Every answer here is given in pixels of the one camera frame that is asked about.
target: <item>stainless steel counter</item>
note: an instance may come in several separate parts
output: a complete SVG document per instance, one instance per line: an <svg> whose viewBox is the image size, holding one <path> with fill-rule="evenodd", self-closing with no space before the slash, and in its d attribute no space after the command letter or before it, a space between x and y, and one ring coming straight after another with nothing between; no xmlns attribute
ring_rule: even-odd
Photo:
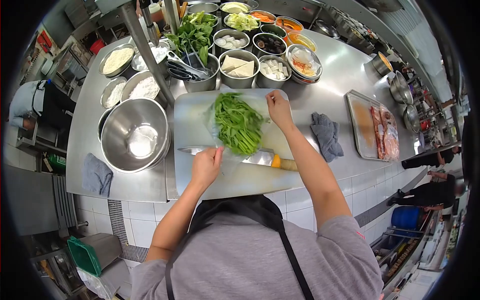
<svg viewBox="0 0 480 300"><path fill-rule="evenodd" d="M345 153L329 164L337 180L363 174L390 165L389 162L367 160L360 157L355 146L353 127L344 95L354 89L385 104L396 116L400 139L400 159L414 156L420 144L416 135L407 131L403 120L403 108L394 102L386 77L381 78L375 69L364 66L371 58L359 50L319 33L304 30L317 45L316 54L323 65L320 81L300 85L289 80L282 87L290 100L295 124L307 140L317 149L316 138L310 130L311 113L324 113L340 124L339 143ZM98 197L82 188L82 166L87 153L91 152L105 160L97 135L97 124L104 109L100 106L101 93L109 79L98 73L103 56L128 38L101 49L80 92L67 149L67 191ZM172 79L170 89L176 98L186 93L183 82ZM173 111L167 110L169 124L173 128ZM135 174L114 171L110 199L142 202L165 202L178 198L175 183L174 143L164 160L151 170Z"/></svg>

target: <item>blue barrel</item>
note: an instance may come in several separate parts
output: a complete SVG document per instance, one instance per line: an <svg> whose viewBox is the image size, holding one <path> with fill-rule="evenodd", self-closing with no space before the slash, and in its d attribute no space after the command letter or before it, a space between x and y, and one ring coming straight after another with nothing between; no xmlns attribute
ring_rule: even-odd
<svg viewBox="0 0 480 300"><path fill-rule="evenodd" d="M399 206L393 210L392 226L401 229L417 229L421 208L418 206Z"/></svg>

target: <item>gray towel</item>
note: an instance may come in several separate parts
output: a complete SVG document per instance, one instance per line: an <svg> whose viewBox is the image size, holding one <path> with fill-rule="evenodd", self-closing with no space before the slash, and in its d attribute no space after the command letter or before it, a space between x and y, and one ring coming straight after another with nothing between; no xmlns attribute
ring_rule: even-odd
<svg viewBox="0 0 480 300"><path fill-rule="evenodd" d="M334 160L337 156L343 156L342 146L338 143L338 131L340 126L337 122L330 120L325 114L319 115L317 112L312 114L313 123L310 128L317 136L320 151L327 163Z"/></svg>
<svg viewBox="0 0 480 300"><path fill-rule="evenodd" d="M112 170L103 161L91 153L87 154L82 169L82 187L84 189L108 197L112 177Z"/></svg>

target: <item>baking tray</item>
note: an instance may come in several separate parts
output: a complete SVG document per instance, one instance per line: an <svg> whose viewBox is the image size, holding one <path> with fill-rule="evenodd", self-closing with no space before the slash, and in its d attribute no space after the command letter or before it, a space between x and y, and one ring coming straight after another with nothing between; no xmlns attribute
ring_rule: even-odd
<svg viewBox="0 0 480 300"><path fill-rule="evenodd" d="M355 90L350 90L347 93L347 102L348 108L350 108L350 116L352 117L355 144L357 146L357 151L359 152L360 156L365 159L389 161L386 159L378 158L377 140L375 138L375 129L373 127L372 114L370 113L371 106L379 108L381 103L363 94L360 94ZM368 112L368 118L372 124L371 130L370 127L364 127L363 129L361 129L359 126L358 116L355 113L355 108L358 110L361 107L365 108ZM369 134L370 139L373 139L373 142L369 141L368 138L365 138L365 134Z"/></svg>

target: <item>white cutting board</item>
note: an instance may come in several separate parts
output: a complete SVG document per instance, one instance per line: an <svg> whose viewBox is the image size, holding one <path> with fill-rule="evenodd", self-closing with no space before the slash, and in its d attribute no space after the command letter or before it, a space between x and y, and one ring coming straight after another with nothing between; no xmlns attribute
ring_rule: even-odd
<svg viewBox="0 0 480 300"><path fill-rule="evenodd" d="M241 89L246 95L259 98L259 112L268 112L265 95L273 89ZM220 91L187 93L175 100L174 109L174 145L175 145L175 180L179 195L183 193L192 178L192 162L194 156L178 150L186 146L215 145L214 139L204 125L204 113L215 102ZM281 158L293 159L287 140L282 131L272 122L268 132L264 132L263 144L271 148ZM303 187L298 172L284 171L277 168L239 163L232 168L225 163L215 182L200 198L221 199L227 197L263 194L280 190Z"/></svg>

